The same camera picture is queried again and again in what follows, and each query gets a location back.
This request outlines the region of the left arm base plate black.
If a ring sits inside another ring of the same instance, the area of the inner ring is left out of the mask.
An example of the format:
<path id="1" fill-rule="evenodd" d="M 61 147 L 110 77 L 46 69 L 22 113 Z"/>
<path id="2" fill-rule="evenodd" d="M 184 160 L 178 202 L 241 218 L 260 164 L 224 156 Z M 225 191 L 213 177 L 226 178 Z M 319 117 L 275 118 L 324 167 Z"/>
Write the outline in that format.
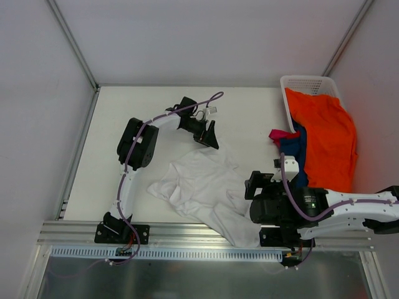
<path id="1" fill-rule="evenodd" d="M 101 222 L 97 228 L 94 236 L 94 242 L 96 244 L 148 244 L 150 236 L 150 226 L 143 224 L 132 224 L 134 231 L 126 224 L 118 225 L 117 228 L 122 228 L 121 231 L 109 228 L 103 222 Z"/>

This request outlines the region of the white t shirt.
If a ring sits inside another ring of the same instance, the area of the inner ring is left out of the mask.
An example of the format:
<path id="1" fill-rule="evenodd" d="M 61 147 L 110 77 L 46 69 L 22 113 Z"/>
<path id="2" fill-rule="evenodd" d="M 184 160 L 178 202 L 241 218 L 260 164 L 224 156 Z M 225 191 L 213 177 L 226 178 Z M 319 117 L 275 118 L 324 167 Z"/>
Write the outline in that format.
<path id="1" fill-rule="evenodd" d="M 219 149 L 196 149 L 172 161 L 147 191 L 168 202 L 179 215 L 206 224 L 231 245 L 253 249 L 260 244 L 261 226 L 249 218 L 251 203 L 244 198 L 238 166 L 225 142 Z"/>

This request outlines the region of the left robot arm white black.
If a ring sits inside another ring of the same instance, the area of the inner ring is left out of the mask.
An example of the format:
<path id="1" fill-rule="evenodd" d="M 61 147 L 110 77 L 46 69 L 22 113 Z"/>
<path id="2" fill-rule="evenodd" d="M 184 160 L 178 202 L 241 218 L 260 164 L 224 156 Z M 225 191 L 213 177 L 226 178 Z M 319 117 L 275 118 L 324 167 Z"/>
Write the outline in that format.
<path id="1" fill-rule="evenodd" d="M 219 144 L 214 132 L 215 121 L 208 120 L 210 115 L 217 112 L 217 108 L 209 104 L 223 95 L 223 92 L 218 92 L 209 100 L 199 103 L 183 97 L 180 103 L 150 120 L 129 119 L 117 146 L 120 162 L 117 196 L 97 226 L 96 243 L 148 243 L 149 227 L 127 222 L 132 220 L 133 202 L 140 175 L 154 157 L 158 135 L 182 129 L 191 133 L 195 142 L 217 150 Z"/>

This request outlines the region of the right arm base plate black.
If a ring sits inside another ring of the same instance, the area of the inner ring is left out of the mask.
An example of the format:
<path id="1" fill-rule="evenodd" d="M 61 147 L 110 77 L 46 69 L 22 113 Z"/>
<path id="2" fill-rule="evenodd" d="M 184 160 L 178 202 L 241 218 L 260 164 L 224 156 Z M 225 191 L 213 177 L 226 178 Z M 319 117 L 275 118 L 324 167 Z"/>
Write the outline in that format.
<path id="1" fill-rule="evenodd" d="M 302 240 L 300 234 L 292 228 L 261 227 L 259 232 L 261 247 L 310 247 L 311 240 Z"/>

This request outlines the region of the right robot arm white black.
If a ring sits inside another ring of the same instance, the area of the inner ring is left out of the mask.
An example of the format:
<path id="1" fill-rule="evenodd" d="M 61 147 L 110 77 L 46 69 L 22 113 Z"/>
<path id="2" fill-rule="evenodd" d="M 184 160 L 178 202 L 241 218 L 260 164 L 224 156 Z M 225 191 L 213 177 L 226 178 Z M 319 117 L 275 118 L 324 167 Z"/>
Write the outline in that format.
<path id="1" fill-rule="evenodd" d="M 260 171 L 245 181 L 250 219 L 262 225 L 261 246 L 310 247 L 318 237 L 347 230 L 398 233 L 398 186 L 351 194 L 295 184 Z"/>

